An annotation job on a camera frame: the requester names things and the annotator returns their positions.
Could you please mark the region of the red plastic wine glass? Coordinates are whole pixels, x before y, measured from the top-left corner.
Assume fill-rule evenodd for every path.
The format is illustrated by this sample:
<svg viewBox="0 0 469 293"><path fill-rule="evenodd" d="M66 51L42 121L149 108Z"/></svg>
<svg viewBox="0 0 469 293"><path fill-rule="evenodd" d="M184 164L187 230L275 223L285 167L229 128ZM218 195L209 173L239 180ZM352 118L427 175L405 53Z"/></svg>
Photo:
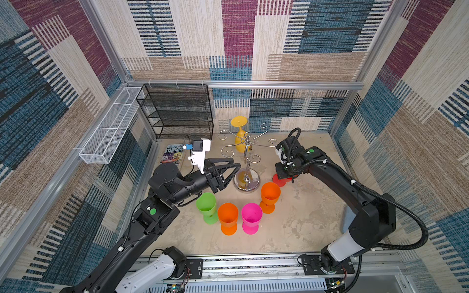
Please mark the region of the red plastic wine glass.
<svg viewBox="0 0 469 293"><path fill-rule="evenodd" d="M272 177L272 182L277 184L280 188L291 182L292 178L280 179L277 174Z"/></svg>

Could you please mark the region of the orange wine glass front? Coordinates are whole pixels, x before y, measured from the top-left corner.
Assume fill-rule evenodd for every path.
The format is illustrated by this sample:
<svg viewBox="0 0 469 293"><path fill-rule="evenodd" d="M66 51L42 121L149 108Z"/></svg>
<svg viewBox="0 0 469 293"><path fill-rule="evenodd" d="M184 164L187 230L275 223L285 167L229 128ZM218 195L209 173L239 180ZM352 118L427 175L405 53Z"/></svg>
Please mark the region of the orange wine glass front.
<svg viewBox="0 0 469 293"><path fill-rule="evenodd" d="M275 204L280 198L281 190L276 183L265 183L261 188L260 207L265 214L271 214L275 211Z"/></svg>

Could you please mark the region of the orange wine glass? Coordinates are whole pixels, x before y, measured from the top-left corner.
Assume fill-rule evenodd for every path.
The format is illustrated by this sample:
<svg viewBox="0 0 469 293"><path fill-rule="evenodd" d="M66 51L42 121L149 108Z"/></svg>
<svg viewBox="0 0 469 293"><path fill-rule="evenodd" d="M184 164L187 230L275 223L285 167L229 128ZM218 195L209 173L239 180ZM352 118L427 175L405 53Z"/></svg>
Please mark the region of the orange wine glass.
<svg viewBox="0 0 469 293"><path fill-rule="evenodd" d="M275 204L280 198L281 190L276 183L265 183L261 188L260 207L265 214L271 214L275 211Z"/></svg>
<svg viewBox="0 0 469 293"><path fill-rule="evenodd" d="M218 209L217 215L221 223L221 231L226 236L234 235L238 229L238 208L233 203L225 203Z"/></svg>

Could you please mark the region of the green plastic wine glass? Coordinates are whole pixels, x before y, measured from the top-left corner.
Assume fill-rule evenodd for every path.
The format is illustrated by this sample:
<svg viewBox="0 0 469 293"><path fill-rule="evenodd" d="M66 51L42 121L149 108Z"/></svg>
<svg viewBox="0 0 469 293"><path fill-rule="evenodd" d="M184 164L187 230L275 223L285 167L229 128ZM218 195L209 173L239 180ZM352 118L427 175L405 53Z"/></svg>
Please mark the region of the green plastic wine glass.
<svg viewBox="0 0 469 293"><path fill-rule="evenodd" d="M203 215L203 219L207 224L213 225L219 220L217 216L217 200L214 194L204 192L197 199L196 207Z"/></svg>

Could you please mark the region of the yellow plastic wine glass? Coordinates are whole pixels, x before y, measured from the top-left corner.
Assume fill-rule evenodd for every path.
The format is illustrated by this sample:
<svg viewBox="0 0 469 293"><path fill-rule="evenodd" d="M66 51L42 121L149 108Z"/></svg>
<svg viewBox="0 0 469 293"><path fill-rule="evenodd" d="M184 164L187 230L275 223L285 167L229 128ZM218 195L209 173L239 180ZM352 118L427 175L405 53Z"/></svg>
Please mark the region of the yellow plastic wine glass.
<svg viewBox="0 0 469 293"><path fill-rule="evenodd" d="M236 150L240 153L245 152L246 145L244 143L244 135L246 134L245 130L243 130L243 127L247 124L248 119L247 117L244 116L237 116L235 118L231 119L230 124L232 127L237 128L238 132L236 133L235 137L235 145L236 145Z"/></svg>

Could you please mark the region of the pink plastic wine glass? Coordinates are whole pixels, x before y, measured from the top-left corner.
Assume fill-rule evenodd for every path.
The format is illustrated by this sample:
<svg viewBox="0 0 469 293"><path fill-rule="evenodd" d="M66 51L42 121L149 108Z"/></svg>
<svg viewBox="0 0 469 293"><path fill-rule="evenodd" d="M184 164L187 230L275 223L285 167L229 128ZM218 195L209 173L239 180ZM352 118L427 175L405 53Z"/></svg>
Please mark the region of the pink plastic wine glass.
<svg viewBox="0 0 469 293"><path fill-rule="evenodd" d="M248 203L242 208L241 216L243 220L244 233L248 235L256 234L263 217L261 207L256 203Z"/></svg>

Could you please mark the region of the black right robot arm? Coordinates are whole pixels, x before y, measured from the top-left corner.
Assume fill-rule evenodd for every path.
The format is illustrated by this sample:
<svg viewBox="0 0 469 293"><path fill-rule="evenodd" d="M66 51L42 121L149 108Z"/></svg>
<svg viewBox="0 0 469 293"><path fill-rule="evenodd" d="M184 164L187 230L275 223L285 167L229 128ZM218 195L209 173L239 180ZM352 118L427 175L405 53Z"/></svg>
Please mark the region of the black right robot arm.
<svg viewBox="0 0 469 293"><path fill-rule="evenodd" d="M359 183L318 147L304 148L298 141L300 133L300 128L295 128L276 145L280 159L275 164L277 176L295 179L309 174L334 191L355 214L347 232L321 250L320 264L325 273L336 272L351 256L360 256L374 248L416 250L427 243L427 226L414 212L397 203L390 194L379 194ZM418 241L407 245L382 243L396 230L396 210L420 227Z"/></svg>

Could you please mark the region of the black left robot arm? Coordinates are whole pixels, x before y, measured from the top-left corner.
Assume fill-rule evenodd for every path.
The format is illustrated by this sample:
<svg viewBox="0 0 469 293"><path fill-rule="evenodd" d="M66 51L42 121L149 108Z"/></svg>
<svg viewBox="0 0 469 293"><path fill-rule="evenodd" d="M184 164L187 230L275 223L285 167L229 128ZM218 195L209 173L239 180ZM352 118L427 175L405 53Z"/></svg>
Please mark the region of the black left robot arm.
<svg viewBox="0 0 469 293"><path fill-rule="evenodd" d="M224 190L241 165L232 158L206 159L202 171L186 176L173 162L156 167L149 179L150 190L139 203L128 228L101 263L75 286L64 293L113 293L140 255L162 235L179 215L186 199L205 189Z"/></svg>

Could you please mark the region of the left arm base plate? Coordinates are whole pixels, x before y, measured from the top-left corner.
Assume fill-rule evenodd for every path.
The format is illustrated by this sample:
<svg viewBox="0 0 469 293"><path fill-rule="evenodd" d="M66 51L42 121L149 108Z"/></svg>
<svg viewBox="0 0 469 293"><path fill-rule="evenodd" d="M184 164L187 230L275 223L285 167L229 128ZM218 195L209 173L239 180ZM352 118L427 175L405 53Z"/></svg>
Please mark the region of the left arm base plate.
<svg viewBox="0 0 469 293"><path fill-rule="evenodd" d="M203 262L202 258L189 258L186 260L184 276L186 280L201 280L203 273Z"/></svg>

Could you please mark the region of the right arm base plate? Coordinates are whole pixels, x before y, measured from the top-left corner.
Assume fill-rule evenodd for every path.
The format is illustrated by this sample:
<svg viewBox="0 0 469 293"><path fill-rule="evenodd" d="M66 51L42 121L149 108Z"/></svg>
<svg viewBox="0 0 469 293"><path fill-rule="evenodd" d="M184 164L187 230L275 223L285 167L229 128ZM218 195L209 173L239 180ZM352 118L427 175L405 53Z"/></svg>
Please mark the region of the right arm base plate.
<svg viewBox="0 0 469 293"><path fill-rule="evenodd" d="M355 268L350 258L342 262L332 261L326 269L326 263L321 260L321 255L301 254L297 257L297 263L303 268L305 275L353 275Z"/></svg>

